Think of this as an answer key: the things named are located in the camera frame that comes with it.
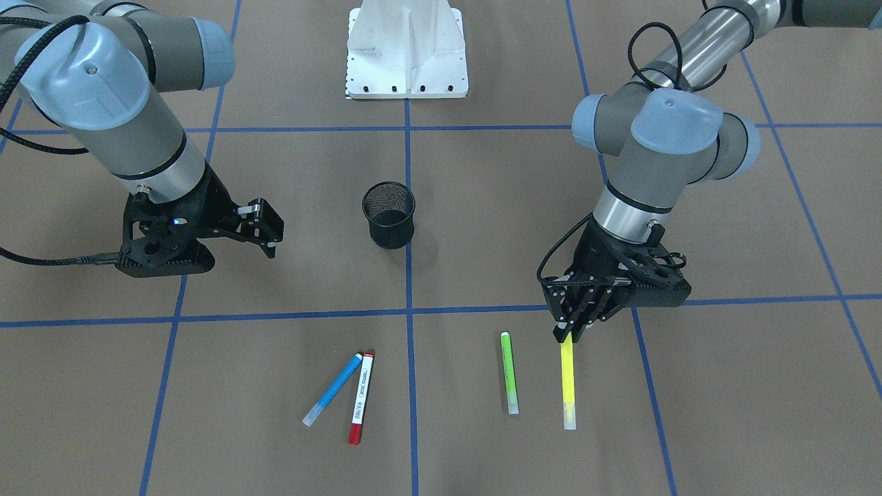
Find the white marker with red cap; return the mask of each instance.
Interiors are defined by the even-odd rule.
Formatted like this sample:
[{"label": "white marker with red cap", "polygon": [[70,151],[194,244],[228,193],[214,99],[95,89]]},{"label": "white marker with red cap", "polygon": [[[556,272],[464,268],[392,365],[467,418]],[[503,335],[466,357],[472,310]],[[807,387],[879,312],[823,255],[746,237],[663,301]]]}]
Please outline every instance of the white marker with red cap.
[{"label": "white marker with red cap", "polygon": [[365,351],[362,359],[362,371],[359,373],[358,394],[355,395],[355,410],[352,412],[352,427],[349,428],[349,444],[362,442],[362,422],[364,421],[364,404],[368,400],[370,385],[370,368],[374,364],[374,352]]}]

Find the mounting hole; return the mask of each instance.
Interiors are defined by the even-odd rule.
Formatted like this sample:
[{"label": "mounting hole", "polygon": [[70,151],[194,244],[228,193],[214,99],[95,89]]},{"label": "mounting hole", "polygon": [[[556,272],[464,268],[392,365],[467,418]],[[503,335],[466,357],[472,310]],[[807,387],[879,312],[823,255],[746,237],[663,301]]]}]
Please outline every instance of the mounting hole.
[{"label": "mounting hole", "polygon": [[144,245],[144,254],[145,255],[155,255],[161,248],[161,245],[156,242],[147,243]]}]

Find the marker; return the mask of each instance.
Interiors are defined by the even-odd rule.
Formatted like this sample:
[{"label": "marker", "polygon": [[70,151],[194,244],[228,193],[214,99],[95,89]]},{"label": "marker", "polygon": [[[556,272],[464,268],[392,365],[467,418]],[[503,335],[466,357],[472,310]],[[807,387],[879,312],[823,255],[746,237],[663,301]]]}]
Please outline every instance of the marker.
[{"label": "marker", "polygon": [[331,386],[325,391],[321,398],[318,398],[318,402],[315,406],[312,407],[310,413],[306,414],[306,417],[303,418],[303,423],[306,424],[307,427],[312,425],[313,422],[316,421],[318,415],[328,406],[328,403],[331,402],[333,397],[339,393],[340,389],[346,384],[346,381],[349,379],[349,376],[352,375],[352,372],[355,372],[355,369],[358,368],[358,365],[362,363],[362,354],[355,353],[355,356],[349,360],[349,363],[346,364],[346,367],[343,368],[343,372],[340,372],[340,375],[337,376],[337,379],[333,380]]},{"label": "marker", "polygon": [[572,371],[572,333],[560,344],[560,377],[564,387],[564,429],[576,430],[576,379]]},{"label": "marker", "polygon": [[362,360],[362,371],[359,373],[358,394],[355,395],[355,409],[352,412],[352,427],[349,427],[349,444],[362,442],[362,422],[364,421],[364,404],[368,400],[370,386],[370,368],[374,365],[374,352],[365,351]]},{"label": "marker", "polygon": [[502,344],[502,367],[505,375],[505,392],[508,396],[508,414],[518,415],[518,386],[514,381],[514,357],[512,356],[512,337],[508,333],[499,335]]}]

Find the pen holder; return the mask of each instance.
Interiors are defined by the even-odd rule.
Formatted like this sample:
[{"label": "pen holder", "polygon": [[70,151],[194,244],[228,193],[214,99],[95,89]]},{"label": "pen holder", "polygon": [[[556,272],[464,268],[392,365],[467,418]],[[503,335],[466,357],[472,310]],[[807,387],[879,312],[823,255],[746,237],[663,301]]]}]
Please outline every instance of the pen holder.
[{"label": "pen holder", "polygon": [[385,181],[371,186],[362,199],[370,239],[386,250],[397,250],[410,243],[415,208],[414,194],[404,184]]}]

